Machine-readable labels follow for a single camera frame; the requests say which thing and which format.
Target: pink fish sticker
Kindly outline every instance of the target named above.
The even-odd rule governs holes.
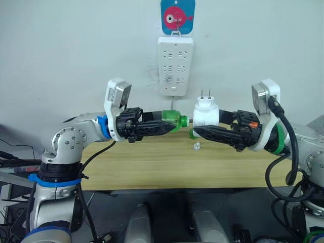
[[[164,12],[164,23],[166,27],[171,30],[177,30],[177,28],[180,29],[187,20],[192,21],[192,19],[192,16],[187,17],[185,12],[176,6],[169,7]]]

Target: power strip socket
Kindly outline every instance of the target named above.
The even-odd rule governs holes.
[[[162,36],[157,41],[159,88],[162,95],[184,96],[187,93],[193,39]]]

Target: green tape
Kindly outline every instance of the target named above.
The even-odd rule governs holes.
[[[285,147],[285,132],[279,123],[276,123],[275,126],[277,127],[277,131],[278,131],[279,144],[278,144],[278,148],[273,153],[280,154]]]
[[[198,137],[195,137],[195,136],[193,135],[193,129],[190,129],[190,131],[189,131],[189,138],[191,138],[191,139],[196,139],[196,138],[198,138]]]

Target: coiled black cable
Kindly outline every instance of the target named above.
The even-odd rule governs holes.
[[[309,187],[308,190],[299,197],[290,197],[290,196],[283,196],[281,195],[279,192],[277,192],[273,186],[271,185],[270,182],[270,173],[272,168],[278,164],[279,162],[281,162],[282,160],[284,160],[285,158],[288,158],[290,156],[290,153],[284,154],[283,156],[277,158],[275,161],[273,161],[267,168],[266,172],[265,172],[265,182],[267,183],[267,186],[269,188],[269,190],[276,195],[279,199],[281,200],[285,200],[285,201],[289,201],[289,202],[298,202],[298,201],[304,201],[307,200],[310,195],[315,191],[314,187]]]

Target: blue band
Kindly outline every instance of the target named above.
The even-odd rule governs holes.
[[[311,241],[311,243],[315,243],[318,239],[321,239],[323,237],[324,237],[324,234],[319,234]]]
[[[41,232],[41,231],[45,231],[45,230],[50,230],[50,229],[63,230],[66,233],[68,233],[69,236],[72,238],[71,232],[67,228],[57,227],[57,226],[45,226],[45,227],[40,227],[40,228],[33,229],[30,233],[26,234],[24,238],[27,238],[27,237],[29,237],[32,234],[35,234],[35,233],[38,233],[38,232]]]
[[[107,131],[107,126],[106,124],[108,124],[108,117],[107,115],[104,115],[103,117],[101,116],[97,116],[98,118],[98,124],[101,127],[101,132],[102,134],[106,137],[106,138],[111,138],[109,132]]]
[[[47,182],[42,181],[38,178],[37,174],[31,174],[28,176],[28,179],[33,182],[37,182],[37,184],[44,186],[44,187],[63,187],[63,186],[73,186],[76,184],[81,183],[81,179],[76,179],[74,181],[65,181],[65,182]]]

